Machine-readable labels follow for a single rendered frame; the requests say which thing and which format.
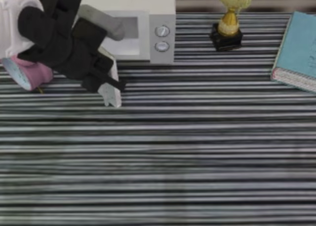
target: pink clock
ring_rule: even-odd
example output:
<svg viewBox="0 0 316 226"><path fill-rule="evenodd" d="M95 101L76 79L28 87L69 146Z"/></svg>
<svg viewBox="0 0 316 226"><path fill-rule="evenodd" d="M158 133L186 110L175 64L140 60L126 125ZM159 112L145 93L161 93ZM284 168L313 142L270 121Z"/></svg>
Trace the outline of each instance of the pink clock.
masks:
<svg viewBox="0 0 316 226"><path fill-rule="evenodd" d="M53 71L40 63L31 63L16 56L1 60L12 79L23 89L32 91L53 79Z"/></svg>

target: silver knob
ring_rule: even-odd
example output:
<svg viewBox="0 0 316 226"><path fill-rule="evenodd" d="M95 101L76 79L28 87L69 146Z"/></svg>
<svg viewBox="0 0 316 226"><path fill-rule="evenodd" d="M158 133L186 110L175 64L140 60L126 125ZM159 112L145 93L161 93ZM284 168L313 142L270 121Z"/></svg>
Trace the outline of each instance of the silver knob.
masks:
<svg viewBox="0 0 316 226"><path fill-rule="evenodd" d="M155 47L159 52L166 52L169 50L170 45L167 42L159 42L155 45Z"/></svg>
<svg viewBox="0 0 316 226"><path fill-rule="evenodd" d="M156 35L158 37L167 37L170 34L170 29L167 26L161 26L156 28Z"/></svg>

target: table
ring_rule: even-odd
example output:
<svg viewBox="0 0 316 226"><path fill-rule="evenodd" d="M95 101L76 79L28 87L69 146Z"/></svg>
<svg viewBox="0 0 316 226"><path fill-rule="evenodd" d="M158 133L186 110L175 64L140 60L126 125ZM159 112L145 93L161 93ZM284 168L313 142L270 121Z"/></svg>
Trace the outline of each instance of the table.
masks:
<svg viewBox="0 0 316 226"><path fill-rule="evenodd" d="M314 225L316 97L270 81L289 14L177 17L176 63L121 63L123 108L0 71L0 225Z"/></svg>

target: black trophy base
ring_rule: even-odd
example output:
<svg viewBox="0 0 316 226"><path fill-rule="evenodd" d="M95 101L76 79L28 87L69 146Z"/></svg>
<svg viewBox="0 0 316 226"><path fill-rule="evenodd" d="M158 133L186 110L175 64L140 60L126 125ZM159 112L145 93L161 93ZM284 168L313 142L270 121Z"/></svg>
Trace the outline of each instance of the black trophy base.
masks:
<svg viewBox="0 0 316 226"><path fill-rule="evenodd" d="M229 51L241 47L242 32L240 29L235 36L226 37L218 32L218 23L213 24L210 38L213 41L216 51Z"/></svg>

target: blue book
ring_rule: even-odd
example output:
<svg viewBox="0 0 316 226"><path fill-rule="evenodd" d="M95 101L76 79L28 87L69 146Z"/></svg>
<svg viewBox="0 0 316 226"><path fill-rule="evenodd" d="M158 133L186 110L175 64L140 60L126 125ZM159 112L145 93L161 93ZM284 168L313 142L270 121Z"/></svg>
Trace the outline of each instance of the blue book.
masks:
<svg viewBox="0 0 316 226"><path fill-rule="evenodd" d="M294 12L289 20L272 79L316 92L316 17Z"/></svg>

